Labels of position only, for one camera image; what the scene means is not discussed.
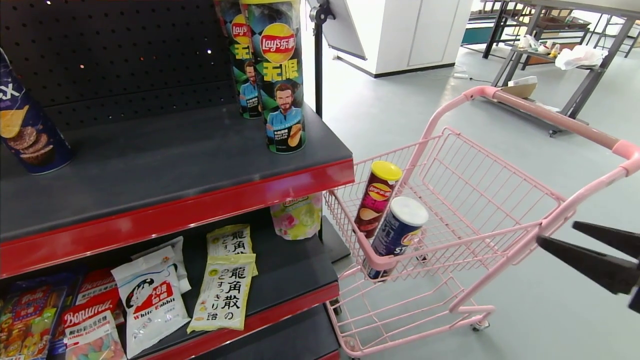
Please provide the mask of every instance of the yellow candy bag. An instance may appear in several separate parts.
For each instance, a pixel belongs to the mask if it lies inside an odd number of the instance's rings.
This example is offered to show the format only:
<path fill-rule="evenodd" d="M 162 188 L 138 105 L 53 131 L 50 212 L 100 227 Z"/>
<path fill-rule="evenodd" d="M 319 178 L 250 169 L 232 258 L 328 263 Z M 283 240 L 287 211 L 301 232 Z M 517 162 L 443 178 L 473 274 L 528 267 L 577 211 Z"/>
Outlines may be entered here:
<path fill-rule="evenodd" d="M 222 327 L 244 329 L 255 254 L 209 256 L 187 333 Z"/>
<path fill-rule="evenodd" d="M 207 234 L 207 255 L 227 256 L 253 254 L 249 224 L 237 224 L 221 227 Z M 253 268 L 252 276 L 258 275 Z"/>

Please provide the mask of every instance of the yellow lid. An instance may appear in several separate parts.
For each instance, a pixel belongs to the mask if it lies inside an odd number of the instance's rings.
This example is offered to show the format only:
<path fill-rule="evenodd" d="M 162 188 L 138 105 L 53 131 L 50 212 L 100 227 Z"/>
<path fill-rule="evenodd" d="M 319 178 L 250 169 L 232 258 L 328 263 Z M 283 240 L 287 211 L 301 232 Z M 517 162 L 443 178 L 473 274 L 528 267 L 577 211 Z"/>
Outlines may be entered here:
<path fill-rule="evenodd" d="M 398 181 L 402 177 L 402 170 L 388 161 L 374 161 L 371 172 L 386 181 Z"/>

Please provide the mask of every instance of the cart wheel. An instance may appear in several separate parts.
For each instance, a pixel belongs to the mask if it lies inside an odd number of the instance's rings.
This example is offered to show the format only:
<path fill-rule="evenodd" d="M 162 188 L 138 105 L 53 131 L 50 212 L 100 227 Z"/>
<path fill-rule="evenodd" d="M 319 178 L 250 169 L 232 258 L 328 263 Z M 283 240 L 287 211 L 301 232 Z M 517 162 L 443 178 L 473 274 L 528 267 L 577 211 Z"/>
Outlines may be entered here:
<path fill-rule="evenodd" d="M 484 322 L 477 322 L 477 323 L 471 324 L 471 330 L 473 330 L 475 332 L 484 331 L 489 326 L 491 326 L 491 324 L 489 324 L 489 321 L 485 320 Z"/>

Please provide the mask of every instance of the purple chips can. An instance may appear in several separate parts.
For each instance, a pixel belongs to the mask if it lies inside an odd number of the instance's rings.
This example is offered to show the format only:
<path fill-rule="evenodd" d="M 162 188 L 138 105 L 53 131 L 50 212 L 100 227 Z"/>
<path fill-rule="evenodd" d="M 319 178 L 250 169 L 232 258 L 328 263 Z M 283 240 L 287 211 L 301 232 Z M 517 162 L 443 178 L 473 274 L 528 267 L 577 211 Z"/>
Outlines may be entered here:
<path fill-rule="evenodd" d="M 0 137 L 33 175 L 57 170 L 73 153 L 58 128 L 22 86 L 0 49 Z"/>

